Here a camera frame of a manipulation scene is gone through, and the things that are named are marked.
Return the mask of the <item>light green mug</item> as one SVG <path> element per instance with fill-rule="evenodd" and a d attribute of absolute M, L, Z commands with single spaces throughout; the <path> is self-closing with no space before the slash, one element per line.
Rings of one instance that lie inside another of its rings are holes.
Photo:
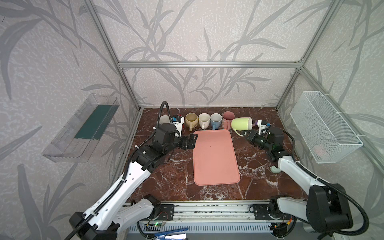
<path fill-rule="evenodd" d="M 231 127 L 237 135 L 242 137 L 240 131 L 250 131 L 253 127 L 253 120 L 250 117 L 236 118 L 232 120 Z"/>

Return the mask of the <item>lavender purple mug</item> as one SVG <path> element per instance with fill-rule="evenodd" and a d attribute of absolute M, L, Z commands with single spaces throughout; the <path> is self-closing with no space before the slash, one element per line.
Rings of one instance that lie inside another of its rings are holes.
<path fill-rule="evenodd" d="M 159 124 L 166 124 L 166 123 L 171 123 L 170 117 L 168 115 L 163 115 L 160 117 Z"/>

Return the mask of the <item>beige speckled round mug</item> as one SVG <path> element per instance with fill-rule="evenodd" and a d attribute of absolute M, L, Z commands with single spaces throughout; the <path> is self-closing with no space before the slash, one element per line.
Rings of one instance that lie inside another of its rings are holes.
<path fill-rule="evenodd" d="M 188 113 L 185 117 L 186 128 L 192 132 L 199 125 L 199 117 L 195 113 Z"/>

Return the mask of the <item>white mug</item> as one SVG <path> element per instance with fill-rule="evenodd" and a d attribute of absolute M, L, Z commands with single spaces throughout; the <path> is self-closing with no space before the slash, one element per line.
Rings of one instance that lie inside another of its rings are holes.
<path fill-rule="evenodd" d="M 202 113 L 199 115 L 199 125 L 202 130 L 206 130 L 211 122 L 211 116 L 207 113 Z"/>

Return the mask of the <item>pink patterned mug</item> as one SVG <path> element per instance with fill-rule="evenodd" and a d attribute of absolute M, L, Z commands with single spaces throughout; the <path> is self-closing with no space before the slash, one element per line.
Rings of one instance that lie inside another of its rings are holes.
<path fill-rule="evenodd" d="M 232 120 L 235 118 L 235 114 L 230 111 L 226 111 L 222 115 L 222 128 L 225 130 L 230 130 L 232 128 Z"/>

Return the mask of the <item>blue dotted mug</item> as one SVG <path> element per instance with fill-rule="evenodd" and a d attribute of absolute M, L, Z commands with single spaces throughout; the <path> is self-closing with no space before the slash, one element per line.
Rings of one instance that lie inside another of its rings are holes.
<path fill-rule="evenodd" d="M 213 113 L 210 117 L 212 130 L 218 130 L 222 125 L 222 115 L 219 113 Z"/>

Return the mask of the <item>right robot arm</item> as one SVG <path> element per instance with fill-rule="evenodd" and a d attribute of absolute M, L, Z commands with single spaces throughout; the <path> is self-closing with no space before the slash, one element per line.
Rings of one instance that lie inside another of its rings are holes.
<path fill-rule="evenodd" d="M 343 186 L 330 184 L 304 167 L 283 146 L 286 131 L 270 127 L 258 132 L 241 131 L 240 134 L 253 146 L 267 152 L 278 169 L 291 177 L 307 194 L 306 200 L 278 196 L 270 200 L 270 215 L 288 214 L 307 222 L 317 233 L 323 235 L 350 234 L 354 225 L 350 203 L 353 199 Z"/>

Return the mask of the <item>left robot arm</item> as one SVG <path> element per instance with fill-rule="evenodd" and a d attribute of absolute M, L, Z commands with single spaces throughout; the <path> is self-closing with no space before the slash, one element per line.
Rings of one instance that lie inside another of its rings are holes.
<path fill-rule="evenodd" d="M 137 204 L 123 209 L 126 200 L 154 170 L 164 163 L 165 157 L 175 149 L 194 149 L 198 135 L 183 136 L 174 124 L 158 124 L 146 141 L 137 146 L 128 157 L 123 174 L 107 192 L 85 212 L 76 212 L 70 218 L 73 231 L 68 240 L 78 236 L 81 240 L 115 240 L 118 234 L 132 224 L 148 218 L 160 201 L 146 196 Z"/>

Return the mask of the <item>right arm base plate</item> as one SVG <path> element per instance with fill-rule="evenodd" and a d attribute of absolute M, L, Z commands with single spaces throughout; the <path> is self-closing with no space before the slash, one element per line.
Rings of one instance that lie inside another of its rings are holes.
<path fill-rule="evenodd" d="M 253 204 L 249 207 L 249 212 L 255 217 L 255 220 L 271 220 L 268 212 L 268 204 Z"/>

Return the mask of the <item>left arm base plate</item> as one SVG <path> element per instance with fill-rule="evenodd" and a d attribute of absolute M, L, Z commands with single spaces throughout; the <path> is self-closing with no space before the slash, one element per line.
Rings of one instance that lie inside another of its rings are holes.
<path fill-rule="evenodd" d="M 160 204 L 154 207 L 149 218 L 151 220 L 171 221 L 174 218 L 175 205 Z"/>

